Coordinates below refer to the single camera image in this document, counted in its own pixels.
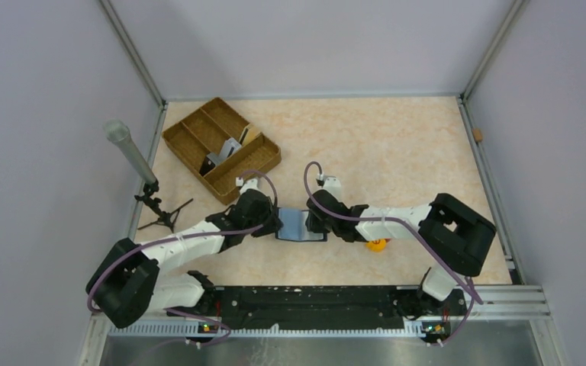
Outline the navy blue card holder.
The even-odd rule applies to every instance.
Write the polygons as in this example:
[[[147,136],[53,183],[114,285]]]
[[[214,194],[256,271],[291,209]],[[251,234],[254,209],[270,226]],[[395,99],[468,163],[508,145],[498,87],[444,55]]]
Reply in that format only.
[[[308,210],[280,207],[278,210],[282,227],[275,233],[277,240],[289,242],[326,242],[326,233],[315,233],[307,228]]]

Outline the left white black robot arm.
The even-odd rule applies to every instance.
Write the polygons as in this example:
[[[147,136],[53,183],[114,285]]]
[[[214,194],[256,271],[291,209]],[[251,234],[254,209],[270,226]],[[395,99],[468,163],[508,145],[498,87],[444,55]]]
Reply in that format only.
[[[197,258],[238,246],[246,236],[267,236],[281,227],[276,203],[250,188],[225,211],[189,229],[144,244],[120,239],[86,285],[87,306],[118,328],[130,326],[147,312],[172,307],[205,315],[214,305],[214,295],[207,290],[211,283],[201,274],[168,274]]]

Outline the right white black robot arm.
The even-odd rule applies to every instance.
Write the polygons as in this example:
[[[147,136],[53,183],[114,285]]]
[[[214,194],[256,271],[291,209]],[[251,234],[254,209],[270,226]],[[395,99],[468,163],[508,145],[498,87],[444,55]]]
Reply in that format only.
[[[439,193],[432,202],[413,207],[348,207],[320,189],[308,198],[307,208],[324,229],[346,242],[417,240],[436,262],[417,293],[423,312],[441,311],[457,286],[482,302],[472,280],[481,274],[497,228],[451,194]]]

